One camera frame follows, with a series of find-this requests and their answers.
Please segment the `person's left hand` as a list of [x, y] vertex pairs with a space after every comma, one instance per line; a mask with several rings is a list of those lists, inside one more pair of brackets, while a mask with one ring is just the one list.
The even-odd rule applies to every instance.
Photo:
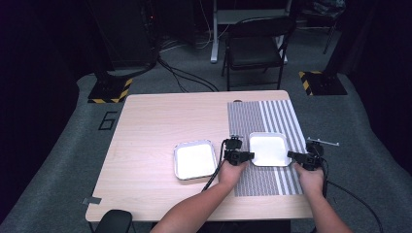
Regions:
[[221, 164], [218, 186], [228, 191], [233, 189], [248, 165], [248, 162], [243, 162], [240, 165], [234, 166], [224, 160]]

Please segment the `black rounded seat back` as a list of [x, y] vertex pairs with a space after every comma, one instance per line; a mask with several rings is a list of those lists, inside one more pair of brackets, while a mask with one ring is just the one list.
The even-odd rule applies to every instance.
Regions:
[[132, 214], [123, 210], [110, 210], [98, 222], [94, 233], [128, 233]]

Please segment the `white desk frame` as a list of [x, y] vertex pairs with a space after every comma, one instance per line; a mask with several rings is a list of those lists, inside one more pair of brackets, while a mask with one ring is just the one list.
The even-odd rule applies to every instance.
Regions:
[[234, 24], [242, 19], [249, 17], [279, 17], [287, 16], [290, 13], [292, 0], [286, 0], [286, 4], [280, 9], [256, 9], [256, 10], [220, 10], [218, 0], [213, 0], [213, 41], [210, 62], [216, 64], [219, 57], [219, 30], [218, 26], [222, 24]]

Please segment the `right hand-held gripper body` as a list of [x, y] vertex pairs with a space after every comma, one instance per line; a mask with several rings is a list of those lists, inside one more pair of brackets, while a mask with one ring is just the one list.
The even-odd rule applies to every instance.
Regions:
[[317, 168], [323, 167], [323, 155], [324, 155], [324, 145], [338, 147], [338, 143], [331, 143], [327, 141], [322, 141], [321, 139], [312, 139], [310, 137], [306, 140], [306, 151], [307, 160], [304, 164], [304, 168], [309, 171], [314, 171]]

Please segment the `black folding chair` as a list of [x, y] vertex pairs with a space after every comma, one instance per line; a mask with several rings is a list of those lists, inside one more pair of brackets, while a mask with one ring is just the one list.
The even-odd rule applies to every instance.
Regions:
[[226, 90], [247, 86], [232, 84], [231, 71], [278, 68], [275, 84], [279, 89], [283, 77], [285, 58], [290, 37], [296, 27], [292, 17], [252, 17], [240, 20], [231, 26], [225, 40], [225, 51], [221, 75], [226, 78]]

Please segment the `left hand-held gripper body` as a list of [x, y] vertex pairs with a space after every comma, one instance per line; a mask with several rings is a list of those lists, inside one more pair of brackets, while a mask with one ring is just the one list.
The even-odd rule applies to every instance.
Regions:
[[238, 136], [231, 136], [229, 139], [223, 141], [224, 153], [223, 158], [231, 165], [238, 166], [242, 163], [241, 147], [242, 141]]

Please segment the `person's right hand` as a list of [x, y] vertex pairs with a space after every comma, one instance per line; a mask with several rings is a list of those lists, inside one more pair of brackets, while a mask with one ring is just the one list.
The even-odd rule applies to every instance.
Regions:
[[294, 163], [293, 167], [298, 174], [299, 182], [305, 196], [308, 199], [323, 196], [324, 172], [321, 168], [314, 171], [304, 169], [298, 163]]

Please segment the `hazard striped stand base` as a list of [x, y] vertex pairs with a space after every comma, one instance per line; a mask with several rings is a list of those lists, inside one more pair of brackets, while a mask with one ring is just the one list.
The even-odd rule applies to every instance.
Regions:
[[298, 73], [308, 96], [346, 95], [347, 91], [336, 76], [327, 76], [320, 71]]
[[97, 81], [87, 97], [88, 103], [106, 104], [122, 102], [132, 84], [132, 79]]

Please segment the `grey striped placemat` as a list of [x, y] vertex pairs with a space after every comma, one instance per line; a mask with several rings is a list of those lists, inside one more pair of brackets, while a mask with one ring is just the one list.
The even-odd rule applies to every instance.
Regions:
[[[241, 138], [243, 151], [250, 151], [250, 134], [254, 132], [282, 133], [287, 138], [289, 151], [305, 151], [305, 139], [291, 101], [231, 102], [227, 105], [227, 112], [229, 133]], [[252, 162], [235, 187], [237, 196], [301, 193], [302, 189], [292, 162], [286, 167], [261, 167]]]

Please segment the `black equipment cabinet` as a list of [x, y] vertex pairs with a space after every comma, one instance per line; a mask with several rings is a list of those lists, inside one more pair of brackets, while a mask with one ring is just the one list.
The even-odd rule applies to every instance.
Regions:
[[114, 67], [155, 63], [155, 36], [146, 0], [89, 0], [89, 3]]

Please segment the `white square tray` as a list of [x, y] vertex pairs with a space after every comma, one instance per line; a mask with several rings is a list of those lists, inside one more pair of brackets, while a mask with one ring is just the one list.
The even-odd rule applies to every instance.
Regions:
[[287, 138], [282, 133], [254, 132], [249, 139], [250, 152], [255, 154], [253, 164], [261, 167], [286, 167], [292, 160], [288, 157]]
[[179, 180], [209, 177], [216, 168], [215, 149], [209, 140], [181, 143], [174, 148], [174, 170]]

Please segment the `dark chair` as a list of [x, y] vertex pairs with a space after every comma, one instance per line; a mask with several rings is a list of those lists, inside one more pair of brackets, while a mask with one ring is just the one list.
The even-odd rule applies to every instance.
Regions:
[[346, 10], [345, 0], [305, 0], [300, 12], [307, 18], [323, 21], [328, 27], [328, 38], [324, 53], [327, 53], [337, 20]]

